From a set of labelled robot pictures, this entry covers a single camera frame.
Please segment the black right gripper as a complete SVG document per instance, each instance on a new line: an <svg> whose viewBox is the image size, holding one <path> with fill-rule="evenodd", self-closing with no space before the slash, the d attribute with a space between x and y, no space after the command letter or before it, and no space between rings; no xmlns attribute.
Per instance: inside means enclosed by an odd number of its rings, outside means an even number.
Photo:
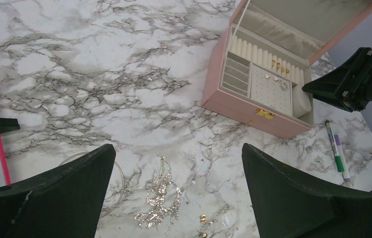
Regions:
<svg viewBox="0 0 372 238"><path fill-rule="evenodd" d="M306 83L313 98L347 112L359 112L372 102L372 49L361 47L341 66Z"/></svg>

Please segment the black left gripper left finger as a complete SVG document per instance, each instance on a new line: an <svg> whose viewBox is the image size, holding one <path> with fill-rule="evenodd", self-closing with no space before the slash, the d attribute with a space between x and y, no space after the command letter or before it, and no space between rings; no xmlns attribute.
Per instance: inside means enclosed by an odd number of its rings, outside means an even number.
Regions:
<svg viewBox="0 0 372 238"><path fill-rule="evenodd" d="M92 238L112 174L111 144L0 187L0 238Z"/></svg>

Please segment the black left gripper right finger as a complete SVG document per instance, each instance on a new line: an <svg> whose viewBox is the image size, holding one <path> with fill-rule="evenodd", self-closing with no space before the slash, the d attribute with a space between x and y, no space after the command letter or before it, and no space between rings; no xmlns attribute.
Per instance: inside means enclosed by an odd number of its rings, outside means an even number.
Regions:
<svg viewBox="0 0 372 238"><path fill-rule="evenodd" d="M343 187L242 147L262 238L372 238L372 192Z"/></svg>

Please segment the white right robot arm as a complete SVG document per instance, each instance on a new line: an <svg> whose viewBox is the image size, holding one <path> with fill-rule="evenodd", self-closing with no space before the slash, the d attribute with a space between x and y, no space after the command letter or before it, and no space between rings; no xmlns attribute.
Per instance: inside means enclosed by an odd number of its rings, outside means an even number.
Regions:
<svg viewBox="0 0 372 238"><path fill-rule="evenodd" d="M348 112L364 110L372 102L372 48L358 48L343 64L306 83L302 90Z"/></svg>

